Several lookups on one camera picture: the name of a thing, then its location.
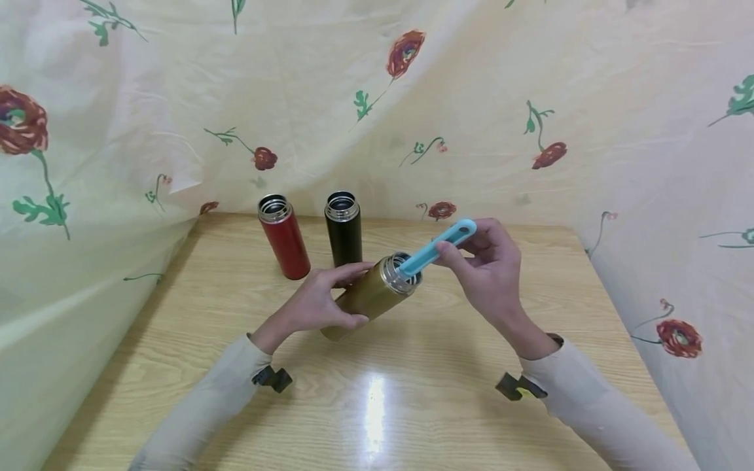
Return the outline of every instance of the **blue handle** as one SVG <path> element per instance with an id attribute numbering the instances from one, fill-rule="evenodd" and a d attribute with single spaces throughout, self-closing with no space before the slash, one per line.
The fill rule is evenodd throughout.
<path id="1" fill-rule="evenodd" d="M 398 267 L 398 273 L 404 280 L 424 270 L 429 264 L 440 257 L 434 244 L 441 240 L 447 240 L 454 246 L 473 236 L 477 232 L 477 224 L 471 219 L 462 219 L 451 226 L 447 231 L 437 236 L 432 242 L 414 254 Z"/>

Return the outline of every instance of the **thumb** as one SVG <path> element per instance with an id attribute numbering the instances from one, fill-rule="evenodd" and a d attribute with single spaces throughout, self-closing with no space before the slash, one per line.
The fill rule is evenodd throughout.
<path id="1" fill-rule="evenodd" d="M 453 274 L 458 278 L 458 281 L 463 282 L 472 273 L 474 269 L 466 258 L 463 256 L 460 250 L 458 250 L 450 242 L 442 241 L 435 245 L 437 251 L 440 253 L 440 260 L 443 265 L 450 268 Z"/>
<path id="2" fill-rule="evenodd" d="M 369 317 L 362 316 L 361 314 L 348 314 L 343 313 L 342 320 L 339 322 L 340 326 L 348 330 L 356 330 L 361 326 L 366 325 L 369 322 Z"/>

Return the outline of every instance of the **table surface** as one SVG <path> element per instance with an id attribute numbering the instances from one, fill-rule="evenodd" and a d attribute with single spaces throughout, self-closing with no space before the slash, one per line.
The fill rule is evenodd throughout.
<path id="1" fill-rule="evenodd" d="M 332 266 L 323 219 L 300 218 L 312 266 Z M 442 222 L 363 222 L 367 260 L 416 251 Z M 522 298 L 683 441 L 625 328 L 568 229 L 513 226 Z M 160 420 L 300 282 L 280 273 L 255 216 L 202 218 L 136 318 L 45 469 L 126 469 Z M 439 267 L 410 299 L 339 343 L 319 332 L 275 354 L 294 382 L 262 388 L 210 443 L 198 469 L 607 469 L 537 399 L 494 386 L 515 354 Z"/>

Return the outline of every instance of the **person's left hand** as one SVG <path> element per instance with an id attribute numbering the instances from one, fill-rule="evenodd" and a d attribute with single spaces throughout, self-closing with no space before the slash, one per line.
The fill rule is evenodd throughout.
<path id="1" fill-rule="evenodd" d="M 272 355 L 294 332 L 330 326 L 353 330 L 368 323 L 366 316 L 341 310 L 330 291 L 350 286 L 373 266 L 374 263 L 363 261 L 331 270 L 312 270 L 293 296 L 250 336 L 250 340 L 261 351 Z"/>

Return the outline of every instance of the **red flower print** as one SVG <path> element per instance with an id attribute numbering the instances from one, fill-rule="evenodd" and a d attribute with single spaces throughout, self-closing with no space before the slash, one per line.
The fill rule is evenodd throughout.
<path id="1" fill-rule="evenodd" d="M 0 85 L 0 150 L 22 155 L 48 146 L 47 112 L 35 99 Z"/>
<path id="2" fill-rule="evenodd" d="M 417 29 L 404 34 L 393 44 L 388 57 L 388 74 L 393 80 L 405 74 L 424 44 L 425 34 Z"/>
<path id="3" fill-rule="evenodd" d="M 208 203 L 202 204 L 201 209 L 199 210 L 199 215 L 203 215 L 205 213 L 208 213 L 209 211 L 214 210 L 220 205 L 217 201 L 210 201 Z"/>
<path id="4" fill-rule="evenodd" d="M 702 353 L 702 337 L 682 320 L 668 319 L 657 325 L 657 334 L 666 352 L 680 358 L 696 358 Z"/>
<path id="5" fill-rule="evenodd" d="M 565 142 L 555 142 L 554 144 L 550 144 L 550 147 L 546 148 L 541 154 L 534 158 L 534 166 L 532 169 L 537 170 L 549 167 L 559 161 L 563 155 L 566 155 L 566 152 L 568 152 L 568 149 L 566 148 Z"/>
<path id="6" fill-rule="evenodd" d="M 440 201 L 439 203 L 432 205 L 432 207 L 429 209 L 428 215 L 429 217 L 434 218 L 435 221 L 439 221 L 441 219 L 448 219 L 450 216 L 453 216 L 455 210 L 455 204 L 449 203 L 447 201 Z"/>
<path id="7" fill-rule="evenodd" d="M 270 170 L 277 163 L 277 155 L 266 147 L 258 147 L 254 151 L 253 161 L 257 170 Z"/>

